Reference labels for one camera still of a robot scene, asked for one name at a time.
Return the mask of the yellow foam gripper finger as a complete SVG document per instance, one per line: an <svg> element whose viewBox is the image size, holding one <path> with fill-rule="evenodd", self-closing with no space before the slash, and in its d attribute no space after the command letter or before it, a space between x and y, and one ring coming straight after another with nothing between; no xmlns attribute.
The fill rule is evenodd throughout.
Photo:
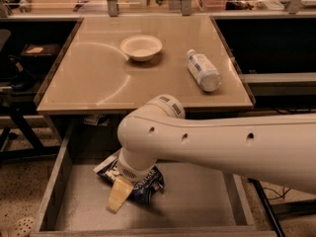
<svg viewBox="0 0 316 237"><path fill-rule="evenodd" d="M118 176L112 186L107 202L107 211L116 214L133 190L133 183L123 176Z"/></svg>

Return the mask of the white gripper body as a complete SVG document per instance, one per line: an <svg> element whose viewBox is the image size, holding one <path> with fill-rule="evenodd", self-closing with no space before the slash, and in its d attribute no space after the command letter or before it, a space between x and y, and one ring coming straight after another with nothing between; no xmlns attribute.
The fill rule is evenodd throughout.
<svg viewBox="0 0 316 237"><path fill-rule="evenodd" d="M118 171L129 181L138 182L143 180L156 163L155 158L130 152L125 148L119 151Z"/></svg>

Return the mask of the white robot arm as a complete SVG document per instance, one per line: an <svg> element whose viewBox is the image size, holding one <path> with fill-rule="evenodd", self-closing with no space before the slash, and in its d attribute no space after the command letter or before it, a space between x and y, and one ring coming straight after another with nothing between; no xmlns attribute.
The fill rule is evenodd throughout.
<svg viewBox="0 0 316 237"><path fill-rule="evenodd" d="M116 213L159 159L316 194L316 115L186 119L181 103L160 95L118 126L119 176L107 202Z"/></svg>

